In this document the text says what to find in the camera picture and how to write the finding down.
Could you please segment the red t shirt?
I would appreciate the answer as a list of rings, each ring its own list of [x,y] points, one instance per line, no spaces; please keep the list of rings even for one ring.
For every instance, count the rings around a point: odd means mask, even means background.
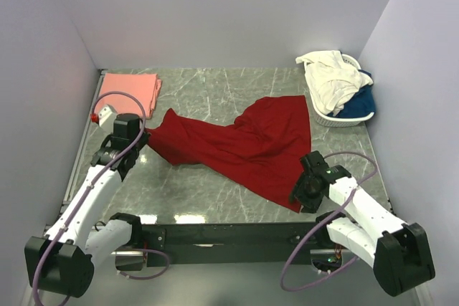
[[[304,96],[264,97],[230,125],[215,125],[167,110],[148,130],[148,146],[171,165],[202,164],[258,196],[298,213],[289,195],[311,152]]]

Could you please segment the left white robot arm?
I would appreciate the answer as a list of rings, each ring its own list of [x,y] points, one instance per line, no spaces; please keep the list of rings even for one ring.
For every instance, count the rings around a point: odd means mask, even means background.
[[[98,233],[91,231],[148,139],[145,123],[138,115],[115,117],[113,132],[93,155],[85,182],[70,205],[43,236],[33,236],[25,245],[34,295],[44,290],[81,297],[99,263],[120,247],[134,250],[143,243],[141,220],[131,214],[115,214]]]

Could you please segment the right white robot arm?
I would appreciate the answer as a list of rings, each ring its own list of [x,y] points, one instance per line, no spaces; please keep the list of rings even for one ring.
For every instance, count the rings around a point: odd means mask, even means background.
[[[330,166],[313,151],[301,158],[303,172],[290,193],[304,210],[318,210],[323,198],[338,205],[318,221],[288,257],[296,255],[315,237],[318,245],[335,244],[350,250],[373,270],[379,286],[395,297],[435,278],[435,266],[426,231],[408,224],[372,198],[343,166]]]

